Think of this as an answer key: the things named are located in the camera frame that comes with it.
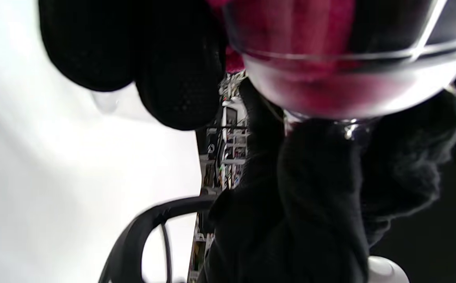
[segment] black glove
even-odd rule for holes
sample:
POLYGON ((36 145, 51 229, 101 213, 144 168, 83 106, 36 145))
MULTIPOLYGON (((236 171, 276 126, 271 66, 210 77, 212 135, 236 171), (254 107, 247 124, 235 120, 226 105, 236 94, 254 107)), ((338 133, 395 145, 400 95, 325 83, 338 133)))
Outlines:
POLYGON ((438 196, 436 166, 456 142, 456 96, 386 116, 364 153, 325 120, 284 138, 280 109, 248 79, 240 95, 248 161, 240 185, 210 211, 215 240, 199 282, 366 282, 368 246, 391 219, 438 196))
POLYGON ((227 40, 204 0, 39 0, 39 16, 46 52, 72 82, 101 92, 135 82, 174 129, 215 118, 227 40))

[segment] glass rim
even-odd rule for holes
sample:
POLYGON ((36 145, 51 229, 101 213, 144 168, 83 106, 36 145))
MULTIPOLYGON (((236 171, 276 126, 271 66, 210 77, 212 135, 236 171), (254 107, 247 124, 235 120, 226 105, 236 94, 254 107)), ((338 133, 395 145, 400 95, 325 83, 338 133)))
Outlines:
POLYGON ((386 51, 386 52, 373 52, 373 53, 352 53, 341 55, 328 55, 328 54, 284 54, 276 52, 266 52, 260 50, 252 50, 250 48, 240 48, 239 46, 231 45, 235 51, 240 54, 247 54, 252 57, 269 57, 274 59, 288 59, 288 60, 376 60, 376 59, 418 59, 420 56, 431 54, 439 54, 442 52, 450 51, 456 54, 456 40, 438 44, 424 46, 423 48, 407 48, 405 50, 386 51))

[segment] white object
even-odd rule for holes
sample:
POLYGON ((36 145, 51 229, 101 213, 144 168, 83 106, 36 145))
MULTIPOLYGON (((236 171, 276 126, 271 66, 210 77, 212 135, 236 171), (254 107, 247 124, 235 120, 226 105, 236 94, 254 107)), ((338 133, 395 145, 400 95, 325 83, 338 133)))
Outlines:
POLYGON ((370 256, 368 283, 409 283, 408 276, 395 262, 379 257, 370 256))
MULTIPOLYGON (((132 85, 102 113, 50 63, 38 18, 37 0, 0 0, 0 283, 94 283, 135 215, 198 195, 195 134, 160 125, 132 85)), ((167 225, 185 279, 195 215, 167 225)), ((143 258, 152 282, 165 281, 159 233, 143 258)))

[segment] shelving unit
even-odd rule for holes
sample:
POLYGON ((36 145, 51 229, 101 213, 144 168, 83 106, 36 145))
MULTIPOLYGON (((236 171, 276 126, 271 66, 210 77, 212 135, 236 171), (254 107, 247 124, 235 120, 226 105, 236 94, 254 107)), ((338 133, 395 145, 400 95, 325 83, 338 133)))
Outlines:
MULTIPOLYGON (((228 75, 221 86, 220 94, 224 97, 223 115, 219 121, 207 127, 207 154, 200 156, 203 180, 201 195, 219 195, 223 190, 234 189, 242 177, 248 154, 247 137, 250 134, 247 129, 245 107, 237 97, 238 84, 244 77, 245 72, 228 75)), ((213 233, 201 233, 201 228, 210 232, 208 225, 205 228, 204 217, 205 215, 197 215, 188 283, 196 283, 203 261, 214 240, 213 233)))

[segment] white shelf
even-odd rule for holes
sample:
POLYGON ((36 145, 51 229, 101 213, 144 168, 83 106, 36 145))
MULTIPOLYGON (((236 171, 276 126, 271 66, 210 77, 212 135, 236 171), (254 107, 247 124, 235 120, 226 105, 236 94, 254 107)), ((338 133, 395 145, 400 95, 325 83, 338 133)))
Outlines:
POLYGON ((190 280, 198 279, 199 275, 200 275, 200 272, 197 272, 195 270, 190 271, 190 280))
POLYGON ((225 159, 222 164, 245 164, 245 159, 225 159))
POLYGON ((227 147, 247 147, 247 143, 227 143, 227 147))
POLYGON ((249 136, 249 134, 227 134, 227 136, 241 137, 241 136, 249 136))

